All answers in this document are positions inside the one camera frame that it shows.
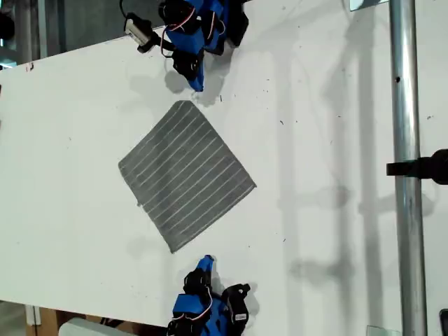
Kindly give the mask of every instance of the table surface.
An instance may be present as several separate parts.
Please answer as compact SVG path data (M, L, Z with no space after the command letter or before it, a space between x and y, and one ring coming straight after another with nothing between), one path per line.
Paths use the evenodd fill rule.
M417 1L421 152L446 147L446 1ZM246 335L400 330L389 8L257 0L193 93L122 38L0 73L0 299L166 325L205 254L249 282ZM191 99L257 188L174 255L118 162ZM429 335L448 307L448 189L423 182Z

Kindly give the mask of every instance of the silver pole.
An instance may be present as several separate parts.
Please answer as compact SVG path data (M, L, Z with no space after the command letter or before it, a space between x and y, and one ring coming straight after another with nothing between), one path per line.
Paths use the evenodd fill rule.
M415 0L390 0L395 161L420 157ZM396 177L403 336L427 336L421 182Z

